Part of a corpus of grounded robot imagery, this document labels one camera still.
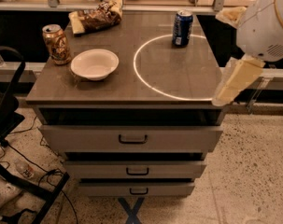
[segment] white bowl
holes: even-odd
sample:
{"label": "white bowl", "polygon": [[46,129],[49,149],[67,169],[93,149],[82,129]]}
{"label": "white bowl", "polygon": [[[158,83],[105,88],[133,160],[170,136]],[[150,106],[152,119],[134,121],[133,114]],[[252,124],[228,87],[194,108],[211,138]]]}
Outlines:
{"label": "white bowl", "polygon": [[89,80],[106,78],[119,65],[119,58],[106,49],[90,49],[80,53],[71,62],[71,70]]}

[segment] black chair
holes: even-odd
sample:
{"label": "black chair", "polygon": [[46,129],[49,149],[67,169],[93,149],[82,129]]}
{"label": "black chair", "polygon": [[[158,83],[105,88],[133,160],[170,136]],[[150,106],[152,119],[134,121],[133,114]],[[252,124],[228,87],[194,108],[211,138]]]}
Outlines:
{"label": "black chair", "polygon": [[[8,84],[7,90],[4,93],[0,92],[0,145],[5,146],[7,144],[6,137],[24,120],[23,115],[15,112],[19,106],[19,102],[14,96],[14,89],[18,85],[21,74],[24,71],[25,61],[15,49],[9,47],[0,47],[0,52],[7,52],[9,53],[9,55],[13,55],[21,60],[21,64],[17,68],[13,78],[11,79],[11,82]],[[68,173],[64,173],[56,188],[53,191],[49,191],[47,189],[40,188],[39,186],[29,182],[28,180],[12,175],[1,164],[0,176],[2,176],[7,182],[11,183],[12,185],[22,190],[28,191],[45,201],[44,205],[33,221],[33,223],[36,224],[40,223],[43,217],[47,214],[51,205],[54,203],[55,199],[57,198],[69,178]],[[4,218],[2,221],[10,223],[9,217]]]}

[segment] blue tape x mark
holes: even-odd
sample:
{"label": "blue tape x mark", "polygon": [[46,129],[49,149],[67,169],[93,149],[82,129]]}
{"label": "blue tape x mark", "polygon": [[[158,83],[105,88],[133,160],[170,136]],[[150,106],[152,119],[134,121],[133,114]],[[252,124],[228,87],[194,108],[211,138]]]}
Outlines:
{"label": "blue tape x mark", "polygon": [[125,212],[129,216],[126,220],[125,224],[141,224],[141,221],[137,217],[137,213],[142,205],[144,198],[138,198],[134,204],[133,209],[131,209],[130,205],[126,202],[124,198],[119,198],[119,202],[124,208]]}

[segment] floor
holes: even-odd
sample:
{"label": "floor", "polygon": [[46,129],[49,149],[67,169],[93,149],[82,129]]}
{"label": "floor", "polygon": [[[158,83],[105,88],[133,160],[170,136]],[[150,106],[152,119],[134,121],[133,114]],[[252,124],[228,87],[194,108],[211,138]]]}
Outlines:
{"label": "floor", "polygon": [[[63,158],[47,146],[37,129],[39,121],[34,121],[34,111],[20,99],[18,112],[26,119],[15,131],[29,131],[11,134],[7,140],[42,168],[63,171]],[[222,125],[224,133],[214,152],[207,155],[207,167],[188,197],[86,197],[78,192],[77,181],[71,178],[64,193],[76,210],[78,223],[283,224],[283,105],[254,106],[253,114],[243,105],[234,105]],[[20,154],[11,147],[6,147],[4,157],[3,154],[0,150],[0,161],[5,166],[9,162],[8,170],[17,175],[13,160]],[[32,167],[35,169],[32,181],[36,182],[43,171],[33,164]],[[51,176],[48,181],[54,184],[57,178]],[[46,178],[40,185],[51,189]],[[12,216],[24,208],[38,211],[42,204],[21,192],[0,209],[0,216]],[[31,223],[33,217],[25,213],[19,223]],[[42,223],[77,223],[63,194]]]}

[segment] black drawer handle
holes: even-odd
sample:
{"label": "black drawer handle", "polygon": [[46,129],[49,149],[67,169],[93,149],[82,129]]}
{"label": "black drawer handle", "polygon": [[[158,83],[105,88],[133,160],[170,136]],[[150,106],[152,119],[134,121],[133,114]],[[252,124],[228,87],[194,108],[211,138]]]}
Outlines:
{"label": "black drawer handle", "polygon": [[145,134],[141,141],[123,141],[121,134],[119,135],[119,142],[123,145],[144,145],[148,141],[148,136]]}
{"label": "black drawer handle", "polygon": [[145,188],[144,191],[139,191],[139,190],[133,190],[133,189],[130,189],[130,194],[131,195],[147,195],[149,193],[149,189],[148,188]]}
{"label": "black drawer handle", "polygon": [[137,174],[137,173],[130,173],[129,168],[126,168],[126,174],[127,174],[127,175],[148,175],[148,174],[149,174],[149,168],[147,168],[147,171],[146,171],[145,173],[140,173],[140,174]]}

